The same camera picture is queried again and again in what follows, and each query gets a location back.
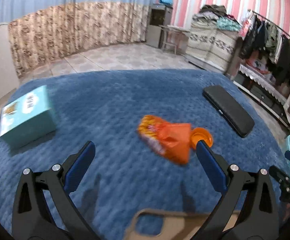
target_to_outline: cardboard box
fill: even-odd
[[[47,87],[41,86],[2,109],[0,138],[11,148],[22,147],[56,129]]]

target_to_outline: orange plastic bag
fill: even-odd
[[[189,123],[170,123],[160,117],[146,115],[138,126],[138,132],[157,154],[177,164],[188,163],[191,133]]]

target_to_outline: metal screw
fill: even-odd
[[[61,168],[61,165],[55,164],[55,165],[53,165],[52,170],[58,171],[60,168]]]
[[[231,168],[231,170],[233,170],[233,171],[238,171],[238,170],[239,170],[239,167],[238,167],[236,164],[232,164],[232,165],[230,165],[230,168]]]
[[[29,168],[26,168],[26,169],[24,169],[23,174],[24,174],[24,175],[27,175],[27,174],[29,174],[30,171],[31,171],[31,170],[30,170]]]
[[[262,175],[267,175],[268,172],[267,172],[265,169],[261,169],[261,170],[260,170],[260,173],[261,173]]]

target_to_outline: blue blanket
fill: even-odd
[[[213,190],[194,152],[178,166],[153,153],[136,132],[140,119],[154,114],[170,122],[207,128],[212,149],[228,163],[256,172],[270,165],[288,171],[283,154],[263,120],[225,76],[203,70],[104,71],[31,81],[13,101],[47,85],[58,117],[57,130],[17,151],[0,140],[0,222],[11,232],[14,194],[23,169],[49,169],[76,153],[87,140],[96,157],[76,192],[70,194],[86,221],[107,240],[122,239],[134,214],[143,208],[210,212],[220,194]],[[203,97],[209,85],[223,86],[253,117],[255,126],[240,138]],[[280,193],[274,184],[276,194]],[[46,194],[57,225],[63,227]],[[138,230],[159,233],[161,221],[145,218]]]

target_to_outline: black case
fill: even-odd
[[[205,87],[203,95],[241,137],[251,132],[254,120],[223,87]]]

